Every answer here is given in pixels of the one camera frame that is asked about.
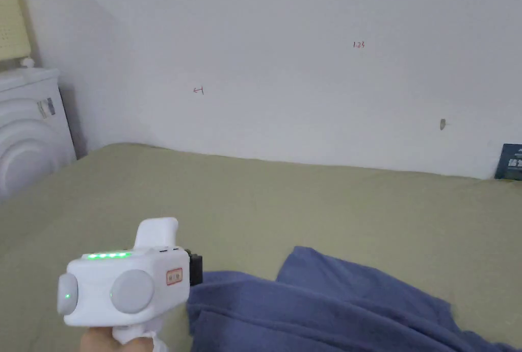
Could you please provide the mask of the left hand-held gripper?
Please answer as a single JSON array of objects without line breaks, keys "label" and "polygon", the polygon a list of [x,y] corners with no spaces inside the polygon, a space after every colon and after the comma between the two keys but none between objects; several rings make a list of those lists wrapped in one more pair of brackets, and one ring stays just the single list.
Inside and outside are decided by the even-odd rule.
[{"label": "left hand-held gripper", "polygon": [[87,253],[60,275],[57,311],[68,326],[111,328],[121,344],[147,337],[154,351],[168,351],[159,338],[164,317],[188,301],[203,282],[200,255],[176,244],[178,220],[140,222],[133,248]]}]

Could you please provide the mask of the person's left hand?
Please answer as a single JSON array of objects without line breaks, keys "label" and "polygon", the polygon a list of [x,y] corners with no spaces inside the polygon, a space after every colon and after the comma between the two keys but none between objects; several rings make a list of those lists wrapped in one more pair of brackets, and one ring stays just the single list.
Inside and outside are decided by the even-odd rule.
[{"label": "person's left hand", "polygon": [[153,351],[151,338],[140,337],[126,344],[119,343],[112,334],[112,328],[88,328],[82,335],[79,351]]}]

